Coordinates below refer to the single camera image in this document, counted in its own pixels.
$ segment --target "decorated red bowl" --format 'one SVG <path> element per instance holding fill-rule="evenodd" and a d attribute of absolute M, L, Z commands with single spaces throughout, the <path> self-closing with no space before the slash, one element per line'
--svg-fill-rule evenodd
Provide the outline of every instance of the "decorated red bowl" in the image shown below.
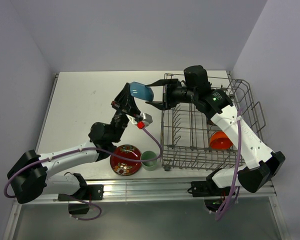
<path fill-rule="evenodd" d="M 118 146 L 113 153 L 128 159 L 140 160 L 141 158 L 139 149 L 128 144 Z M 141 162 L 127 161 L 112 155 L 110 165 L 112 170 L 121 176 L 130 176 L 141 168 Z"/>

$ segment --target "white tabletop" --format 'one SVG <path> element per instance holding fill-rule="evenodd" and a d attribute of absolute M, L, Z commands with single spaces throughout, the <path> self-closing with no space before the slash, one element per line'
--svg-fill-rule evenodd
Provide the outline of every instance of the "white tabletop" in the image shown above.
<path fill-rule="evenodd" d="M 122 90 L 125 83 L 140 82 L 150 84 L 163 79 L 165 73 L 183 74 L 183 71 L 98 71 L 98 72 L 61 72 L 59 74 L 46 122 L 38 146 L 38 153 L 51 153 L 75 147 L 89 140 L 88 133 L 95 122 L 110 123 L 115 110 L 110 103 Z M 226 71 L 208 71 L 214 87 L 227 87 L 229 80 Z M 154 100 L 162 100 L 162 87 L 153 87 Z M 153 123 L 147 130 L 160 141 L 161 111 L 135 99 L 141 112 L 150 114 Z M 136 146 L 141 152 L 151 150 L 159 153 L 159 148 L 142 130 L 129 124 L 120 143 Z M 109 158 L 99 162 L 78 165 L 64 172 L 80 173 L 85 179 L 153 179 L 206 177 L 210 172 L 173 168 L 166 172 L 159 166 L 154 171 L 141 168 L 131 176 L 120 176 L 110 167 Z"/>

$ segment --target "white wall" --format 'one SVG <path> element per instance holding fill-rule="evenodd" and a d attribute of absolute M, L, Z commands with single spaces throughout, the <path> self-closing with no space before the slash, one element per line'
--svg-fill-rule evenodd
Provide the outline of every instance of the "white wall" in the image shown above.
<path fill-rule="evenodd" d="M 300 239 L 300 0 L 268 0 L 233 69 L 266 114 L 267 143 L 286 156 L 273 179 L 289 231 Z"/>
<path fill-rule="evenodd" d="M 267 0 L 11 0 L 59 71 L 231 70 Z"/>
<path fill-rule="evenodd" d="M 12 200 L 4 197 L 7 173 L 36 146 L 53 75 L 13 5 L 0 0 L 0 239 Z"/>

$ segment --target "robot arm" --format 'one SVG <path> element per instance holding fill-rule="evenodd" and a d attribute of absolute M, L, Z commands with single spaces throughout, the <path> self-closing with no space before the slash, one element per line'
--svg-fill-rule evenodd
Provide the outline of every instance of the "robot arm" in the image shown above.
<path fill-rule="evenodd" d="M 149 87 L 164 86 L 163 101 L 148 101 L 159 110 L 168 110 L 179 103 L 193 103 L 198 111 L 216 124 L 238 147 L 238 121 L 241 124 L 241 155 L 245 165 L 239 167 L 235 185 L 255 193 L 280 169 L 285 156 L 274 152 L 252 131 L 235 105 L 221 89 L 211 89 L 207 71 L 200 65 L 184 70 L 185 85 L 178 79 L 161 79 Z M 215 196 L 220 189 L 232 185 L 234 169 L 217 169 L 206 178 L 206 196 Z"/>
<path fill-rule="evenodd" d="M 152 123 L 151 116 L 141 114 L 138 109 L 129 83 L 126 83 L 111 105 L 116 112 L 110 124 L 94 123 L 88 134 L 89 141 L 58 152 L 40 155 L 34 150 L 25 152 L 7 174 L 15 196 L 7 194 L 8 183 L 5 188 L 6 197 L 16 197 L 20 204 L 28 203 L 41 194 L 67 194 L 79 200 L 84 199 L 89 188 L 79 173 L 64 176 L 56 174 L 81 164 L 106 159 L 109 152 L 116 149 L 113 143 L 120 142 L 129 121 L 139 128 Z"/>

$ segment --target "metal wire basket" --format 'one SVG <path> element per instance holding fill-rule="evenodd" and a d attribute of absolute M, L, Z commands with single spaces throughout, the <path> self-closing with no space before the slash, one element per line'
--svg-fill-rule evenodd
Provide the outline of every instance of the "metal wire basket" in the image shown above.
<path fill-rule="evenodd" d="M 165 79 L 184 78 L 182 74 L 166 73 Z M 219 79 L 222 84 L 215 86 Z M 263 141 L 262 129 L 266 126 L 260 102 L 254 102 L 250 84 L 243 79 L 209 77 L 213 89 L 222 89 L 231 98 L 237 109 L 242 108 L 246 123 Z M 192 103 L 181 103 L 170 110 L 162 111 L 161 145 L 162 167 L 197 169 L 214 171 L 219 168 L 232 168 L 236 163 L 237 149 L 232 146 L 227 150 L 216 150 L 209 146 L 211 136 L 220 129 L 207 122 L 204 114 Z M 244 163 L 240 157 L 240 166 Z"/>

